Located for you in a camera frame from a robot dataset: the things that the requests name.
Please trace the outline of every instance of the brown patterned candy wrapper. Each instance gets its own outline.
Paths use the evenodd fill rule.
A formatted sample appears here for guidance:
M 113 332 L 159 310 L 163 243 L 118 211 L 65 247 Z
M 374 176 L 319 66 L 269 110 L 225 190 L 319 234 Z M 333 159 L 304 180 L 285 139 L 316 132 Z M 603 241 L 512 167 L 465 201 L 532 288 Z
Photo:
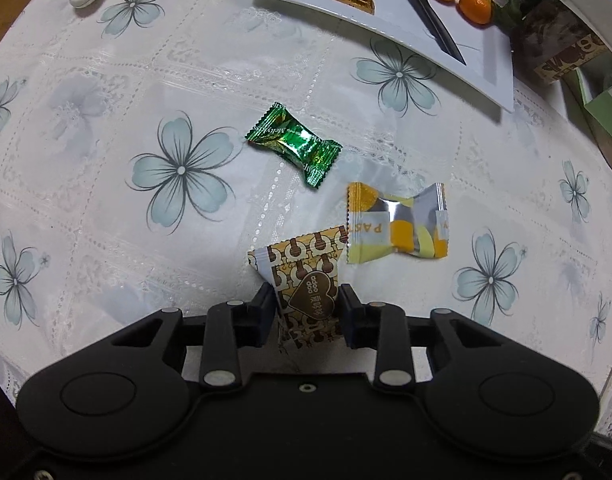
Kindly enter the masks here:
M 249 263 L 275 286 L 282 345 L 309 347 L 341 335 L 333 311 L 337 261 L 347 241 L 345 227 L 338 226 L 248 253 Z

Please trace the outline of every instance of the white tablecloth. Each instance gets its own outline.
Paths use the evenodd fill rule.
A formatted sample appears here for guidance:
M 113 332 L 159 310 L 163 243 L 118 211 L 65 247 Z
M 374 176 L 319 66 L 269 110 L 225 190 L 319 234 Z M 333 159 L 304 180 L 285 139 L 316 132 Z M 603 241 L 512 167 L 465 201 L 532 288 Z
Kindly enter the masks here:
M 275 101 L 343 145 L 317 191 L 241 140 Z M 201 143 L 212 158 L 190 160 Z M 2 388 L 14 402 L 30 374 L 160 307 L 199 314 L 251 298 L 261 278 L 246 251 L 343 224 L 355 180 L 404 196 L 444 182 L 449 256 L 342 262 L 340 282 L 409 315 L 473 316 L 602 391 L 612 172 L 593 142 L 518 80 L 509 114 L 388 40 L 270 0 L 33 0 L 10 29 Z M 338 341 L 284 356 L 270 344 L 243 360 L 369 371 L 374 353 Z M 612 433 L 612 378 L 602 405 L 599 429 Z

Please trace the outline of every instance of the light blue flower print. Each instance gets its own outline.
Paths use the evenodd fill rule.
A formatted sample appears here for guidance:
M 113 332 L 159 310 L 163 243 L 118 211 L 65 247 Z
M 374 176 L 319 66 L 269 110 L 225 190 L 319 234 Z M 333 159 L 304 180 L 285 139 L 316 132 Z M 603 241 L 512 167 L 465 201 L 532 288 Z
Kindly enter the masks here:
M 531 150 L 538 158 L 539 150 L 537 149 L 537 138 L 530 126 L 533 118 L 530 116 L 529 108 L 525 104 L 515 101 L 512 118 L 514 120 L 517 140 L 526 150 Z
M 62 81 L 48 100 L 56 124 L 50 136 L 56 149 L 78 158 L 90 154 L 93 147 L 91 120 L 101 117 L 107 103 L 96 79 L 74 75 Z
M 163 7 L 157 0 L 124 0 L 121 4 L 108 7 L 99 18 L 98 23 L 108 23 L 102 36 L 117 38 L 128 28 L 131 21 L 138 27 L 149 27 L 161 14 Z
M 48 266 L 50 266 L 50 264 L 51 264 L 51 255 L 42 253 L 42 255 L 39 257 L 40 268 L 46 269 L 48 268 Z
M 15 250 L 11 234 L 1 241 L 1 254 L 4 264 L 0 265 L 0 296 L 6 296 L 4 300 L 4 316 L 12 324 L 21 327 L 22 312 L 31 323 L 35 324 L 37 306 L 28 283 L 43 268 L 35 264 L 35 248 L 26 247 L 19 253 Z
M 597 305 L 597 315 L 590 320 L 590 339 L 592 347 L 606 335 L 606 319 L 610 312 L 611 301 L 603 301 L 603 294 L 599 293 L 599 304 Z
M 564 174 L 566 179 L 559 181 L 559 187 L 564 200 L 572 208 L 572 221 L 580 223 L 583 220 L 585 222 L 590 213 L 590 203 L 585 197 L 590 181 L 583 171 L 575 175 L 572 162 L 569 160 L 564 162 Z
M 10 82 L 10 79 L 6 78 L 0 83 L 0 132 L 6 126 L 6 123 L 10 119 L 10 110 L 6 108 L 19 93 L 19 89 L 25 83 L 25 80 Z
M 248 7 L 233 14 L 227 25 L 231 25 L 243 32 L 256 30 L 261 34 L 269 34 L 276 40 L 284 40 L 293 36 L 301 37 L 301 29 L 288 18 L 283 18 L 279 12 L 266 9 Z
M 227 201 L 234 198 L 228 183 L 212 170 L 235 158 L 243 146 L 234 128 L 217 128 L 193 145 L 193 125 L 184 112 L 170 121 L 161 121 L 157 140 L 162 155 L 141 153 L 132 166 L 132 189 L 156 190 L 146 211 L 146 221 L 179 226 L 187 203 L 204 218 L 212 219 Z
M 464 267 L 455 273 L 453 297 L 459 301 L 474 300 L 472 319 L 490 326 L 495 309 L 508 315 L 519 297 L 517 287 L 508 278 L 517 272 L 527 250 L 512 242 L 497 257 L 494 237 L 486 230 L 479 236 L 473 235 L 472 254 L 477 266 Z
M 583 294 L 582 272 L 574 262 L 564 262 L 561 267 L 560 280 L 570 292 L 570 296 L 577 300 Z
M 403 117 L 410 103 L 428 115 L 439 102 L 437 94 L 423 83 L 435 77 L 436 68 L 428 60 L 388 40 L 371 39 L 371 50 L 377 60 L 354 58 L 353 77 L 362 83 L 379 85 L 379 107 L 392 108 Z

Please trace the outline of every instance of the white tray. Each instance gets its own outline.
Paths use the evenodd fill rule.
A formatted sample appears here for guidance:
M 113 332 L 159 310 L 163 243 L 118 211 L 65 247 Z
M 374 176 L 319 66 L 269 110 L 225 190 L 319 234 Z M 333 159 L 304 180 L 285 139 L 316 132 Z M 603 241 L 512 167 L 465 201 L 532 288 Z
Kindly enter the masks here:
M 471 25 L 454 4 L 428 0 L 466 65 L 441 50 L 408 0 L 374 0 L 374 16 L 335 0 L 283 1 L 320 10 L 390 38 L 444 67 L 506 110 L 514 110 L 510 40 L 494 25 Z

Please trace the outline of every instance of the snack package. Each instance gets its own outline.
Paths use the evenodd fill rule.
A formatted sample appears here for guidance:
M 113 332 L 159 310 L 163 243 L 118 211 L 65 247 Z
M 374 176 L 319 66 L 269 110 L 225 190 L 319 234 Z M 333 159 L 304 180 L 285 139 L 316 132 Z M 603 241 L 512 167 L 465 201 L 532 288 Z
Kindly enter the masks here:
M 361 182 L 348 186 L 349 264 L 396 252 L 443 258 L 448 254 L 448 234 L 443 184 L 433 184 L 412 198 L 387 195 Z
M 320 139 L 280 103 L 263 115 L 246 139 L 270 148 L 303 170 L 306 184 L 314 188 L 319 187 L 342 149 L 338 142 Z
M 337 261 L 347 241 L 339 226 L 248 252 L 250 265 L 275 287 L 279 344 L 303 348 L 342 335 L 333 311 Z

